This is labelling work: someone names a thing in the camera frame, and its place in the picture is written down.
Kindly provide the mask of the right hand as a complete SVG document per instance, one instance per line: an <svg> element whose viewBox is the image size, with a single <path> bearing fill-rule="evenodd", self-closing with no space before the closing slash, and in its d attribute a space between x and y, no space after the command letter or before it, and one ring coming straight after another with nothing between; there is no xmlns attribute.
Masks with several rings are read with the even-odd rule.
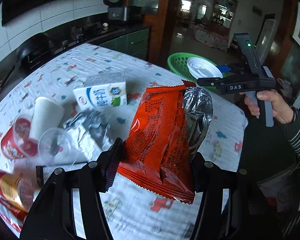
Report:
<svg viewBox="0 0 300 240"><path fill-rule="evenodd" d="M282 125L289 124L294 120L294 111L285 102L276 90L264 90L256 94L259 100L269 101L272 104L273 117ZM253 116L260 115L260 109L255 106L253 101L245 96L245 104Z"/></svg>

